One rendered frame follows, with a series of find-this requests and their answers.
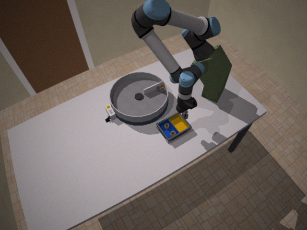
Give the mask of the blue and yellow divided bin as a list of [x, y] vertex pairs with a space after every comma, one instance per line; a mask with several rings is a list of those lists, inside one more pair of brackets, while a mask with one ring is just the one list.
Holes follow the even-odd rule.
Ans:
[[[169, 124], [169, 129], [165, 129], [165, 124]], [[170, 117], [158, 122], [156, 128], [163, 135], [167, 143], [172, 142], [174, 139], [182, 136], [183, 134], [191, 131], [191, 125], [186, 119], [182, 119], [182, 114], [179, 112], [171, 115]], [[175, 131], [173, 137], [170, 136], [171, 131]]]

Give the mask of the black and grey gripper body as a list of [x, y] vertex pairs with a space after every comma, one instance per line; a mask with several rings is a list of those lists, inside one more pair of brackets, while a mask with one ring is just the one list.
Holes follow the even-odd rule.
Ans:
[[197, 101], [191, 95], [192, 93], [190, 95], [182, 95], [178, 91], [176, 110], [179, 113], [197, 107]]

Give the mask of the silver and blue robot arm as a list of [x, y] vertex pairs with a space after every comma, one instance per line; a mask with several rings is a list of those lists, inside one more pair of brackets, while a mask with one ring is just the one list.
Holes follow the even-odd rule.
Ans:
[[165, 0], [147, 0], [134, 11], [131, 18], [132, 27], [140, 39], [143, 39], [153, 51], [166, 70], [172, 83], [179, 83], [178, 91], [189, 95], [205, 68], [195, 62], [191, 67], [182, 69], [166, 46], [154, 32], [153, 25], [172, 25], [183, 28], [182, 36], [193, 51], [196, 61], [208, 58], [215, 51], [206, 39], [217, 36], [221, 27], [215, 17], [195, 17], [174, 10]]

